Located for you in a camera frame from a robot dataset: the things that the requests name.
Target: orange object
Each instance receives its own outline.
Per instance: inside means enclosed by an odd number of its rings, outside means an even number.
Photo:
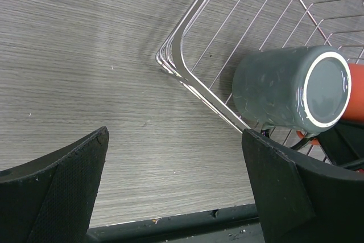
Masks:
[[[343,120],[364,122],[364,65],[349,64],[351,95]]]
[[[301,131],[296,131],[296,133],[297,133],[297,136],[300,137],[300,139],[303,139],[304,134]],[[312,144],[312,145],[320,145],[318,139],[313,139],[312,141],[310,141],[310,144]]]

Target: wire basket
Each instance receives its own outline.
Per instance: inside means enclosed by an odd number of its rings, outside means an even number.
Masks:
[[[195,0],[156,54],[164,71],[180,81],[235,129],[259,129],[231,100],[234,71],[256,50],[327,44],[350,63],[364,64],[364,0]],[[292,146],[286,128],[271,133]],[[317,146],[301,150],[317,159]]]

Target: scratch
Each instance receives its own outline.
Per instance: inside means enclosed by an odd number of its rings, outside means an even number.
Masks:
[[[150,122],[150,120],[147,120],[145,123],[144,123],[144,125],[142,125],[142,127],[146,127],[147,126],[147,124]]]

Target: black plastic edge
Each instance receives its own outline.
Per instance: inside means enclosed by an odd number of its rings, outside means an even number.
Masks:
[[[259,223],[255,204],[101,226],[87,231],[85,242],[162,242]]]

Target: black base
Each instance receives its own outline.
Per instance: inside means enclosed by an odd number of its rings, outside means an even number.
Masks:
[[[255,204],[92,228],[85,243],[264,243]]]

